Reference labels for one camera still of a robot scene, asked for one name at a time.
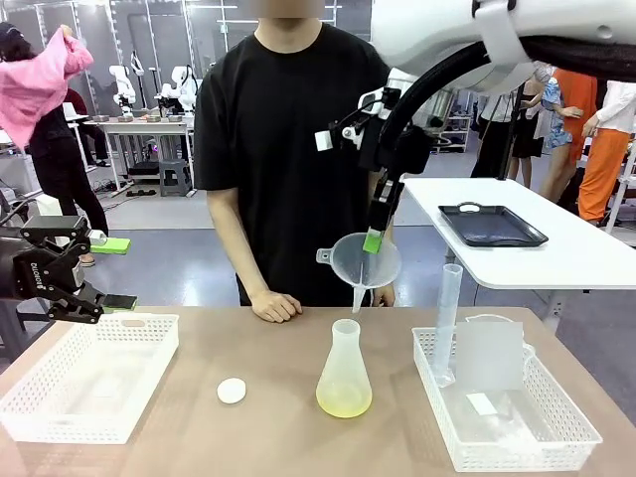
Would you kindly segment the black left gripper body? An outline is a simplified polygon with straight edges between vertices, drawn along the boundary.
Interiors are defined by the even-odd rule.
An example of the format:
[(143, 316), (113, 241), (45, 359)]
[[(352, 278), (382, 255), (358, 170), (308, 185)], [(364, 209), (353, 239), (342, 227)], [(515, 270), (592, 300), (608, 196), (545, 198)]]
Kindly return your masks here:
[(60, 247), (45, 238), (30, 243), (18, 233), (1, 234), (1, 298), (46, 298), (75, 303), (87, 299), (80, 255), (87, 237), (77, 234)]

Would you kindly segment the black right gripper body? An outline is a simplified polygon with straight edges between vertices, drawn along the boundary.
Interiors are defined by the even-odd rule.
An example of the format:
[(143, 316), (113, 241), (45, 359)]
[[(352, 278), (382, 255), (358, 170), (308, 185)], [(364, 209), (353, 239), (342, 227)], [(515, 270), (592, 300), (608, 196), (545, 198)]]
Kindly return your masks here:
[(427, 164), (432, 138), (421, 128), (409, 125), (393, 143), (382, 141), (382, 123), (365, 128), (358, 166), (371, 172), (385, 171), (390, 176), (421, 174)]

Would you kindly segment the person's right hand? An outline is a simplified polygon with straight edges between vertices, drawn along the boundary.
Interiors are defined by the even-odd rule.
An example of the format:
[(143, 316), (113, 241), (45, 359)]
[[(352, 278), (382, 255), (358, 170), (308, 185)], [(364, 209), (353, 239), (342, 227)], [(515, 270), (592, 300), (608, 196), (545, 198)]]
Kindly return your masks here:
[(302, 313), (297, 299), (270, 290), (256, 293), (251, 298), (251, 309), (258, 318), (269, 323), (284, 323)]

